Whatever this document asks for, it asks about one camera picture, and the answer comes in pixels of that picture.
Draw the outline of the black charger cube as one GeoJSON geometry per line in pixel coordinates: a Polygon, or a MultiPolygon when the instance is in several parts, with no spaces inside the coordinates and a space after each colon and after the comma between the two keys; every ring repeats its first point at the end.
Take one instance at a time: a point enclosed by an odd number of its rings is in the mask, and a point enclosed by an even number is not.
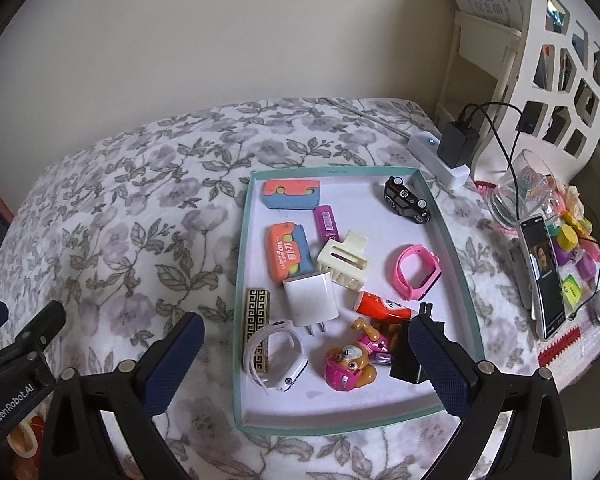
{"type": "Polygon", "coordinates": [[[389,325],[391,356],[389,376],[400,382],[419,385],[426,382],[428,376],[410,346],[409,328],[410,321],[389,325]]]}

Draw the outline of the white smartwatch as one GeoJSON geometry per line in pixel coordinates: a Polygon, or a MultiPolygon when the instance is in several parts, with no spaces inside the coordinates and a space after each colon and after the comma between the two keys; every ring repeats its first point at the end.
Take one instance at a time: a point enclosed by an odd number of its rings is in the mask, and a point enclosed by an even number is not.
{"type": "Polygon", "coordinates": [[[246,342],[242,352],[242,369],[248,378],[266,393],[287,392],[303,374],[309,356],[303,341],[289,320],[276,321],[257,330],[246,342]],[[263,355],[268,363],[265,372],[257,369],[261,344],[268,350],[263,355]]]}

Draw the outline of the gold patterned lighter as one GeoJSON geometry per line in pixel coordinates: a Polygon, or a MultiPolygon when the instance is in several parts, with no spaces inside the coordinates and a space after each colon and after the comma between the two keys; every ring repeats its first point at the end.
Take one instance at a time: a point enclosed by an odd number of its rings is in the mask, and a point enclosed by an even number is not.
{"type": "MultiPolygon", "coordinates": [[[[242,323],[242,342],[247,344],[258,330],[270,322],[271,293],[265,288],[248,288],[244,304],[244,322],[242,323]]],[[[253,364],[260,374],[268,372],[268,340],[258,344],[254,352],[253,364]]]]}

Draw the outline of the pink puppy toy figure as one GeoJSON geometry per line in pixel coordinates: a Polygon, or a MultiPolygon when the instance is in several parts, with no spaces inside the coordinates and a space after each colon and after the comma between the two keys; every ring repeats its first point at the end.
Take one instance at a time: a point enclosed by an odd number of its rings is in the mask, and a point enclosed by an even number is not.
{"type": "Polygon", "coordinates": [[[355,342],[330,349],[325,356],[323,377],[332,390],[349,392],[372,384],[377,365],[392,364],[392,352],[398,344],[401,324],[373,324],[360,316],[350,329],[355,342]]]}

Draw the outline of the pink smart band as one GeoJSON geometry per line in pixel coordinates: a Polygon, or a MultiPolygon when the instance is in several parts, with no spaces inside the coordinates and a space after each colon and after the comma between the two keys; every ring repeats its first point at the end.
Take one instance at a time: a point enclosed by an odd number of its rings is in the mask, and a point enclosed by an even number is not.
{"type": "Polygon", "coordinates": [[[405,300],[424,298],[442,272],[439,258],[422,245],[411,245],[398,255],[391,284],[405,300]]]}

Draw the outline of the red glue stick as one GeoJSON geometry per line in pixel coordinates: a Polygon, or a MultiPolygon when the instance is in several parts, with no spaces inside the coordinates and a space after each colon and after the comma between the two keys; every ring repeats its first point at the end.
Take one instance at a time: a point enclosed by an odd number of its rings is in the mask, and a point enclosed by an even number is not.
{"type": "Polygon", "coordinates": [[[353,310],[381,323],[402,323],[414,316],[414,311],[404,304],[382,298],[371,292],[360,292],[353,310]]]}

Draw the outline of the white usb wall charger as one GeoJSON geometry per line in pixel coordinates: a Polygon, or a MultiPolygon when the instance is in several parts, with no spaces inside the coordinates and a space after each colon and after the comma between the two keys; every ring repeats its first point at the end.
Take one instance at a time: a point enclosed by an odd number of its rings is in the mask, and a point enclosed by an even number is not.
{"type": "Polygon", "coordinates": [[[310,336],[313,327],[326,332],[325,324],[338,318],[334,283],[329,272],[314,272],[283,281],[290,319],[296,327],[304,327],[310,336]]]}

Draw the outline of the orange and blue carrot knife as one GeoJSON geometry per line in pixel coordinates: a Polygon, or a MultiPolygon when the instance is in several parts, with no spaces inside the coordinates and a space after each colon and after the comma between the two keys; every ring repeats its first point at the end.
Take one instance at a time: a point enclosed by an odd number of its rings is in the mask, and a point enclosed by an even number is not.
{"type": "Polygon", "coordinates": [[[266,230],[268,273],[276,285],[315,270],[304,227],[299,223],[273,224],[266,230]]]}

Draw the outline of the cream hair claw clip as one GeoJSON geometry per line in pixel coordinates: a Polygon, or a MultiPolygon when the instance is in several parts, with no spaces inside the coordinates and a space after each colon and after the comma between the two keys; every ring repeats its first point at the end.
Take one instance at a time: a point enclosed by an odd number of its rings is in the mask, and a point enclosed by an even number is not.
{"type": "Polygon", "coordinates": [[[317,269],[328,272],[332,281],[358,292],[367,280],[370,260],[365,255],[368,238],[349,231],[342,242],[329,240],[316,258],[317,269]]]}

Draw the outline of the black toy car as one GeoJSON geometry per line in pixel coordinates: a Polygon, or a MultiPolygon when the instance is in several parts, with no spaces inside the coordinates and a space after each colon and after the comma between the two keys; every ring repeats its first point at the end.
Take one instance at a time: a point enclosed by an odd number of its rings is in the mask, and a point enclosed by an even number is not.
{"type": "Polygon", "coordinates": [[[431,220],[427,201],[410,191],[401,177],[390,177],[386,181],[384,201],[396,214],[417,224],[431,220]]]}

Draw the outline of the purple lighter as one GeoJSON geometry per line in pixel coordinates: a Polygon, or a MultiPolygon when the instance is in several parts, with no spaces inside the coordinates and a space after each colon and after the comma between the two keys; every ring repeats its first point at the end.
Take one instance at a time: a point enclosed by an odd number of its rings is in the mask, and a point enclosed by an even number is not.
{"type": "Polygon", "coordinates": [[[313,209],[313,217],[318,238],[323,244],[326,244],[330,240],[340,241],[337,223],[331,206],[318,205],[313,209]]]}

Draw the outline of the masking tape roll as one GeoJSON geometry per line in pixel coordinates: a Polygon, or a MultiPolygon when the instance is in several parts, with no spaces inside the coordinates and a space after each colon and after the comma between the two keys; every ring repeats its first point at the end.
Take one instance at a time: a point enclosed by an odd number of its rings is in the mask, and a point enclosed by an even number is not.
{"type": "Polygon", "coordinates": [[[25,460],[38,452],[38,438],[28,422],[20,422],[6,438],[15,454],[25,460]]]}

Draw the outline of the smartphone on stand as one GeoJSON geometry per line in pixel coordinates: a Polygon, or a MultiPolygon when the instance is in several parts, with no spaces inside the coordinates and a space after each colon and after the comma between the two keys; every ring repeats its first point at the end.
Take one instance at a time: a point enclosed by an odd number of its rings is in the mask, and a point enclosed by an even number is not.
{"type": "Polygon", "coordinates": [[[542,340],[549,340],[566,320],[552,239],[540,214],[521,220],[518,236],[529,274],[536,333],[542,340]]]}

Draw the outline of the colourful toy pile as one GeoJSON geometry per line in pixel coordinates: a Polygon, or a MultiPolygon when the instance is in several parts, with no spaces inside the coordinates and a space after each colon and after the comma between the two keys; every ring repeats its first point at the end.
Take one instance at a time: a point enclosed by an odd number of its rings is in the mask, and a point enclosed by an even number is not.
{"type": "Polygon", "coordinates": [[[567,318],[585,311],[600,326],[600,243],[578,189],[550,178],[545,213],[567,318]]]}

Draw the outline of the white power strip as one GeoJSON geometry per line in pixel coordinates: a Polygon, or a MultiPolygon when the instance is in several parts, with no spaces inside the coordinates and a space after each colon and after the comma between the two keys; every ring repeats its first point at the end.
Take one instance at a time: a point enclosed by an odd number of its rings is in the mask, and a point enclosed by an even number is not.
{"type": "Polygon", "coordinates": [[[466,165],[450,167],[438,155],[440,141],[429,131],[415,131],[407,142],[407,149],[425,168],[433,174],[439,183],[448,190],[461,188],[469,178],[470,170],[466,165]]]}

